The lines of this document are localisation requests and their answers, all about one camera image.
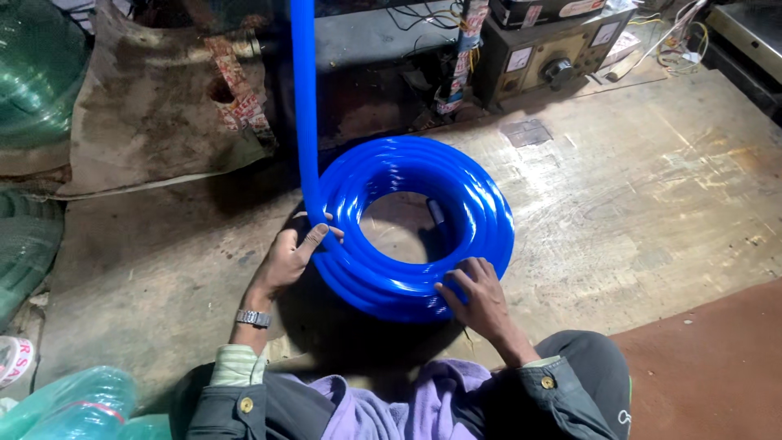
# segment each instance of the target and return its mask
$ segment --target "wooden floor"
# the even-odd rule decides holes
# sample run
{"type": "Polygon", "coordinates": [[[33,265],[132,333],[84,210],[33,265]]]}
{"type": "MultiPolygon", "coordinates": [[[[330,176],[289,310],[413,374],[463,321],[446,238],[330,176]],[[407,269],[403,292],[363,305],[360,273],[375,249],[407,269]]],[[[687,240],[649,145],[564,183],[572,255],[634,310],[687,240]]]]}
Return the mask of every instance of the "wooden floor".
{"type": "MultiPolygon", "coordinates": [[[[719,72],[425,135],[473,157],[508,199],[516,240],[502,284],[535,341],[567,328],[617,333],[782,273],[782,132],[719,72]]],[[[37,386],[108,364],[138,379],[150,410],[162,406],[227,340],[246,283],[300,200],[281,164],[71,203],[37,386]]],[[[328,360],[343,372],[368,353],[375,368],[438,353],[500,364],[472,332],[378,323],[316,276],[290,296],[272,331],[271,360],[287,359],[278,365],[328,360]]]]}

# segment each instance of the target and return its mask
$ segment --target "wristwatch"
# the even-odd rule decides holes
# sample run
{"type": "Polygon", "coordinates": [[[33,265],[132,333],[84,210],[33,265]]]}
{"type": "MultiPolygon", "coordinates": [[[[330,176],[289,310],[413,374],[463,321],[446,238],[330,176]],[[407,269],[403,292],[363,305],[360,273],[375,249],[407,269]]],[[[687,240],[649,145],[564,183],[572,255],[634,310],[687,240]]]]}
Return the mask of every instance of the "wristwatch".
{"type": "Polygon", "coordinates": [[[250,310],[237,310],[236,322],[253,324],[256,327],[268,328],[271,324],[271,316],[262,312],[251,312],[250,310]]]}

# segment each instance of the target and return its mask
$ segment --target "jacket button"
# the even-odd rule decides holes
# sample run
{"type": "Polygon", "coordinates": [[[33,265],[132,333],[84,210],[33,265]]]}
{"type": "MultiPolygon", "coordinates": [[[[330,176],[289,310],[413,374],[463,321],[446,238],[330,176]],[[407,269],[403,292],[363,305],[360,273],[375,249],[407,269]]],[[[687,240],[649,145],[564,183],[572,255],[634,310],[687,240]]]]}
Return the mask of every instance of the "jacket button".
{"type": "Polygon", "coordinates": [[[543,385],[543,388],[550,390],[554,387],[554,379],[549,376],[543,376],[543,379],[540,380],[540,384],[543,385]]]}
{"type": "Polygon", "coordinates": [[[242,401],[239,403],[239,408],[242,410],[244,414],[249,413],[253,410],[253,400],[249,397],[245,397],[242,399],[242,401]]]}

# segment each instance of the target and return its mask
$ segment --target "black knob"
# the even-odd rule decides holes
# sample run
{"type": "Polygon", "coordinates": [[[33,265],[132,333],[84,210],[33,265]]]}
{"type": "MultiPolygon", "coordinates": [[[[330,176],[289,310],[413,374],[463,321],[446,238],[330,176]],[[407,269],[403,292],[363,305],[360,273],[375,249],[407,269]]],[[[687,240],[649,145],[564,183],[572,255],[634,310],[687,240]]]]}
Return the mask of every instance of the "black knob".
{"type": "Polygon", "coordinates": [[[559,90],[566,81],[573,78],[574,69],[569,58],[560,58],[546,64],[540,75],[549,83],[551,90],[559,90]]]}

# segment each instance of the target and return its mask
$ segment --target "coiled hose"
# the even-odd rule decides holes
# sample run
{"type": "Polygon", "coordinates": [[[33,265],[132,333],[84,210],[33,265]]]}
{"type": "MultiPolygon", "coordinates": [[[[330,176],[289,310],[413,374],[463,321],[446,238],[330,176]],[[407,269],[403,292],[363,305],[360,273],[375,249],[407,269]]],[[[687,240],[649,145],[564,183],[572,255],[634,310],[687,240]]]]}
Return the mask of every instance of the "coiled hose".
{"type": "Polygon", "coordinates": [[[513,216],[489,175],[460,151],[431,139],[376,139],[348,150],[318,178],[313,0],[292,0],[296,128],[301,186],[313,225],[329,233],[314,263],[326,283],[354,307],[380,319],[426,323],[451,312],[434,283],[466,257],[484,257],[502,277],[513,249],[513,216]],[[364,209],[395,191],[424,194],[446,214],[454,240],[450,254],[426,264],[394,260],[375,249],[359,229],[364,209]],[[323,212],[334,215],[327,222],[323,212]]]}

